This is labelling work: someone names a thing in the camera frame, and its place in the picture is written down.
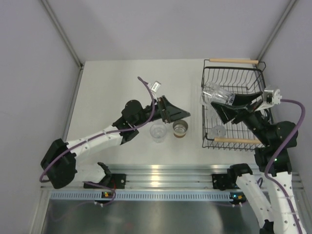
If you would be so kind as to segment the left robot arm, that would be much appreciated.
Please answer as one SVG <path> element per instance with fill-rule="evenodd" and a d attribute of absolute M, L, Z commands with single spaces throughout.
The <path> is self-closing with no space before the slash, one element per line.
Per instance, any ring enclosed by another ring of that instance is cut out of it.
<path fill-rule="evenodd" d="M 72 182 L 82 182 L 85 188 L 110 185 L 113 174 L 103 162 L 84 164 L 82 161 L 109 147 L 123 145 L 135 138 L 138 129 L 149 122 L 172 123 L 190 117 L 190 113 L 171 104 L 165 96 L 153 99 L 142 107 L 138 100 L 126 103 L 121 117 L 112 125 L 93 135 L 65 142 L 52 142 L 40 165 L 54 189 Z"/>

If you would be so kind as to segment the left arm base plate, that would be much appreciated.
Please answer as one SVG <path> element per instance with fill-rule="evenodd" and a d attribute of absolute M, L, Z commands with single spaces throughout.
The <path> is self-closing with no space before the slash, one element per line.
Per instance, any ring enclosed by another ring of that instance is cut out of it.
<path fill-rule="evenodd" d="M 124 189 L 126 184 L 126 174 L 106 175 L 104 179 L 97 184 L 111 189 Z"/>

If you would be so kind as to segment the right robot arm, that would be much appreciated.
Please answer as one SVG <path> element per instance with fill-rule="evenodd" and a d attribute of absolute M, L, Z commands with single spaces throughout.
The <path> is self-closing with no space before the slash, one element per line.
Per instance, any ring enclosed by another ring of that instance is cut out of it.
<path fill-rule="evenodd" d="M 222 123 L 243 122 L 263 145 L 255 148 L 254 158 L 262 173 L 268 196 L 261 191 L 255 176 L 246 163 L 227 169 L 228 183 L 239 188 L 252 208 L 261 234 L 305 234 L 292 186 L 292 165 L 287 149 L 297 146 L 298 129 L 306 109 L 296 100 L 284 99 L 280 90 L 264 90 L 253 94 L 235 94 L 226 90 L 214 91 L 208 98 Z M 296 104 L 301 109 L 297 123 L 270 123 L 262 114 L 280 103 Z"/>

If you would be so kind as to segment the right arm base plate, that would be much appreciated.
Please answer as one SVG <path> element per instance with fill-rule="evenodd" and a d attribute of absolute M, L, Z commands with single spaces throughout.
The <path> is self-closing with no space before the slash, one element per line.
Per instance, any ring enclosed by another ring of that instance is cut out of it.
<path fill-rule="evenodd" d="M 237 175 L 233 174 L 212 174 L 213 188 L 215 190 L 239 189 L 236 185 Z"/>

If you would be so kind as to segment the black wire dish rack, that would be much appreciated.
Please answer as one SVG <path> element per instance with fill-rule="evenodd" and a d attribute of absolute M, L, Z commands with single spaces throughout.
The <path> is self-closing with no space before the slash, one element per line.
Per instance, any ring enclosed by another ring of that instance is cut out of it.
<path fill-rule="evenodd" d="M 252 151 L 273 149 L 286 136 L 286 122 L 274 123 L 271 108 L 280 104 L 278 88 L 266 86 L 262 70 L 209 65 L 204 60 L 200 102 L 202 147 Z"/>

